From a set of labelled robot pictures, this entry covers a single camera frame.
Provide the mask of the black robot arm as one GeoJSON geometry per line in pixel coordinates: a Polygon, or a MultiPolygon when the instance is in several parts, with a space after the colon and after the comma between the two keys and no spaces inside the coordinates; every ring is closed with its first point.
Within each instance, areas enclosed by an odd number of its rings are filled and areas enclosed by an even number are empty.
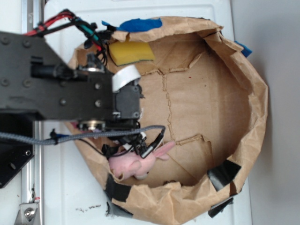
{"type": "Polygon", "coordinates": [[[43,38],[1,32],[0,111],[33,120],[76,121],[80,130],[138,128],[138,79],[115,88],[115,74],[92,53],[70,68],[43,38]]]}

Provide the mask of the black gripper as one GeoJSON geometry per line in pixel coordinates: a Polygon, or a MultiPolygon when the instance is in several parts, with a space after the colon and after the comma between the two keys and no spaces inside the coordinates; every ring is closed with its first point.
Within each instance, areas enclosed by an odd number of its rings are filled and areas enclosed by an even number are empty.
{"type": "Polygon", "coordinates": [[[106,131],[132,131],[139,128],[140,98],[142,88],[137,82],[130,82],[114,93],[115,109],[113,120],[106,122],[106,131]]]}

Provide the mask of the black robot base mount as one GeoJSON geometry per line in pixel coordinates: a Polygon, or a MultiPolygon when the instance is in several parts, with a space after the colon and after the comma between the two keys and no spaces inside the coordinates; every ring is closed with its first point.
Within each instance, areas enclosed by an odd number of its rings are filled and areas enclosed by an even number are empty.
{"type": "MultiPolygon", "coordinates": [[[[21,115],[1,114],[0,131],[17,135],[33,136],[33,125],[21,115]]],[[[0,187],[4,188],[32,159],[33,147],[14,140],[0,139],[0,187]]]]}

